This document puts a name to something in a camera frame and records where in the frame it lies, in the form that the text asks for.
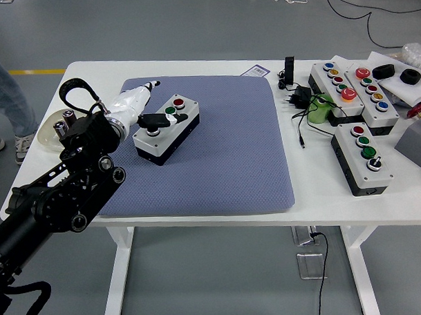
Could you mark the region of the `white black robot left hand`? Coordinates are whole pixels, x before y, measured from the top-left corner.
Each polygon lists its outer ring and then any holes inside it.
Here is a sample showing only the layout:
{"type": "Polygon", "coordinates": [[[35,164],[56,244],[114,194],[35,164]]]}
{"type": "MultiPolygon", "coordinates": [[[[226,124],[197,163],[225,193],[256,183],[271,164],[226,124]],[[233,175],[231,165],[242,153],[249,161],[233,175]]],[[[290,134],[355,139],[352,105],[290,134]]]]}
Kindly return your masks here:
{"type": "Polygon", "coordinates": [[[123,91],[112,104],[107,107],[107,120],[120,137],[127,138],[131,126],[140,128],[164,128],[179,124],[188,119],[187,114],[142,114],[150,101],[151,91],[160,85],[159,81],[147,82],[137,88],[123,91]]]}

